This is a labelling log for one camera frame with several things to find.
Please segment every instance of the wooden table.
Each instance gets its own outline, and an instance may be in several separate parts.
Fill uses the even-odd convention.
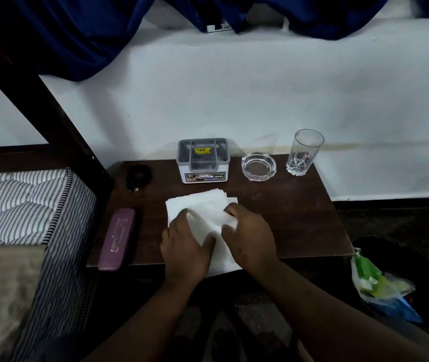
[[[274,155],[278,171],[265,182],[251,182],[241,170],[241,158],[232,157],[229,179],[222,183],[183,184],[175,160],[124,162],[105,210],[87,266],[96,267],[112,214],[118,208],[136,210],[133,254],[129,264],[163,263],[159,244],[168,225],[165,202],[169,198],[223,189],[228,197],[260,213],[275,235],[281,259],[352,255],[353,247],[314,165],[305,176],[285,169],[287,155]],[[126,188],[129,165],[146,164],[151,183],[139,192]]]

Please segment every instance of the bed frame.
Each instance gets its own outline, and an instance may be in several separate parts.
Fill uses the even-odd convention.
[[[102,213],[113,179],[35,70],[4,45],[0,35],[0,90],[48,144],[0,147],[0,172],[70,167],[96,194]]]

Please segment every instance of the clear glass tumbler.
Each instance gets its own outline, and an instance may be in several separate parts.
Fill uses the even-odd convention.
[[[324,137],[313,129],[296,132],[286,170],[292,175],[305,175],[324,142]]]

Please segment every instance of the tissue paper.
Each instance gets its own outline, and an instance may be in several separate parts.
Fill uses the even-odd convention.
[[[228,245],[226,245],[221,236],[221,227],[225,224],[236,229],[236,219],[223,211],[232,202],[237,203],[238,200],[236,198],[227,198],[226,193],[220,189],[171,198],[166,201],[168,224],[184,208],[188,208],[187,220],[193,237],[198,243],[203,245],[208,234],[216,237],[217,241],[206,277],[241,269],[236,264]]]

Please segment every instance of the purple eyeglass case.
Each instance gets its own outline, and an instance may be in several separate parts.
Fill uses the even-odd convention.
[[[134,217],[135,212],[131,208],[120,208],[112,215],[99,256],[99,270],[112,272],[121,267],[133,231]]]

